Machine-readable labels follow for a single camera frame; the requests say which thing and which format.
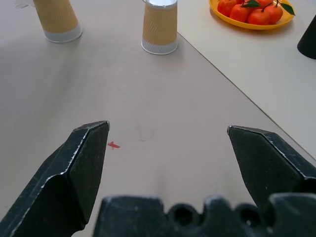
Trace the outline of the yellow plate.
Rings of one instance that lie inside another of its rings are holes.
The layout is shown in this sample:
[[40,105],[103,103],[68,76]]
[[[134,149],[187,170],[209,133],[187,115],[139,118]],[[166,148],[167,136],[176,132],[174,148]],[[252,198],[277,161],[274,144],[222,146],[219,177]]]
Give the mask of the yellow plate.
[[288,0],[209,0],[209,5],[223,21],[251,30],[280,28],[295,16]]

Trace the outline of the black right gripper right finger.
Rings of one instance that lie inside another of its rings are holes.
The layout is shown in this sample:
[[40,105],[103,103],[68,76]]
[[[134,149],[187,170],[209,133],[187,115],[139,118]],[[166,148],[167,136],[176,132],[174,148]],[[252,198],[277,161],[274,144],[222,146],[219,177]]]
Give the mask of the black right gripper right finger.
[[227,129],[243,181],[261,210],[276,193],[316,194],[316,166],[274,132],[230,125]]

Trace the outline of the brown ribbed paper cup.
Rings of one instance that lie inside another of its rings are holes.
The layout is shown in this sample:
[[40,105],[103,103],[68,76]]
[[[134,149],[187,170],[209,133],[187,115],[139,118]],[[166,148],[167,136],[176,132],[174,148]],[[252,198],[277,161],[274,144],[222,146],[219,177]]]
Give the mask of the brown ribbed paper cup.
[[145,2],[142,48],[151,54],[174,52],[177,42],[178,0],[143,0]]
[[68,43],[81,37],[82,28],[70,0],[33,0],[47,40]]

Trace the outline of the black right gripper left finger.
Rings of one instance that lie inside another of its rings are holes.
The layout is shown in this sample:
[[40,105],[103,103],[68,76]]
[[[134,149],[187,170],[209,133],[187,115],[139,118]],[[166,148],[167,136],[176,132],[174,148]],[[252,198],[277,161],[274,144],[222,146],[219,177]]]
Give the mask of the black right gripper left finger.
[[84,124],[39,167],[0,221],[0,237],[72,237],[99,190],[110,123]]

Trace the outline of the black cone-shaped object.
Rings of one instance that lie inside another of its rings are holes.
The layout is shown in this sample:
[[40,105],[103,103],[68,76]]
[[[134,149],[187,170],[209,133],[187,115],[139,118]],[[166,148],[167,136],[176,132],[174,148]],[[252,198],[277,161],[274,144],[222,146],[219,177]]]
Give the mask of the black cone-shaped object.
[[298,42],[297,49],[304,56],[316,60],[316,15]]

